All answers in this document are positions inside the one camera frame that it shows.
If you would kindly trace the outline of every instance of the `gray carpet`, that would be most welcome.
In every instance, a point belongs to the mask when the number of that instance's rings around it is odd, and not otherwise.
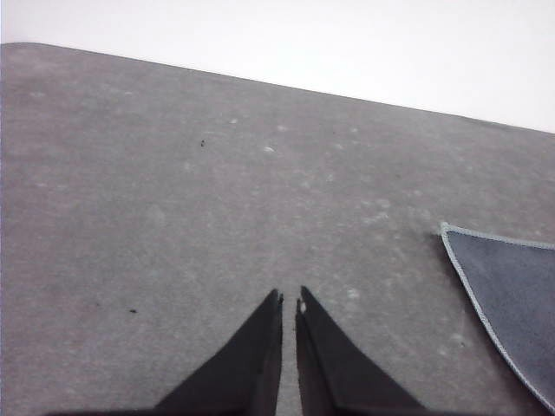
[[[39,44],[2,65],[3,416],[152,406],[273,287],[297,416],[301,284],[427,407],[548,414],[437,224],[549,240],[555,135]]]
[[[442,226],[476,311],[514,372],[555,413],[555,245]]]

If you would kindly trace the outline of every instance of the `white wall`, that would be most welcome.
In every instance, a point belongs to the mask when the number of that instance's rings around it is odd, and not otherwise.
[[[3,0],[43,42],[555,132],[554,0]]]

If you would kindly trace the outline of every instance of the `dark gray mat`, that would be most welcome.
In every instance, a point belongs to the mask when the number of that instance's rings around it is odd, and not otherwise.
[[[298,415],[301,284],[427,407],[547,414],[437,219],[548,240],[555,135],[45,45],[2,64],[3,416],[151,406],[273,287]]]
[[[555,246],[449,224],[441,230],[493,343],[555,413]]]

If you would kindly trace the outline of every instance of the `light spot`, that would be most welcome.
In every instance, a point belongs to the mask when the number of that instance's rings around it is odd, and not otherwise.
[[[362,219],[362,221],[366,224],[366,225],[371,225],[374,223],[377,223],[378,221],[382,220],[382,219],[387,219],[389,218],[389,215],[387,212],[380,212],[377,215],[374,215],[374,217],[364,217]]]
[[[379,206],[381,206],[381,208],[383,208],[384,210],[387,210],[391,204],[389,203],[389,201],[385,198],[380,198],[376,201],[378,203]]]
[[[151,205],[148,208],[147,215],[151,224],[154,224],[157,227],[163,227],[164,225],[166,225],[166,214],[158,205]]]
[[[349,299],[358,299],[359,297],[361,297],[361,294],[356,289],[349,289],[347,290],[347,296],[349,297]]]

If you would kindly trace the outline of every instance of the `floor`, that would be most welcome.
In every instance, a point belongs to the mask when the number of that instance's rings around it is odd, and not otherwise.
[[[41,44],[2,48],[2,408],[149,407],[307,285],[434,409],[543,415],[440,221],[555,242],[555,135]]]

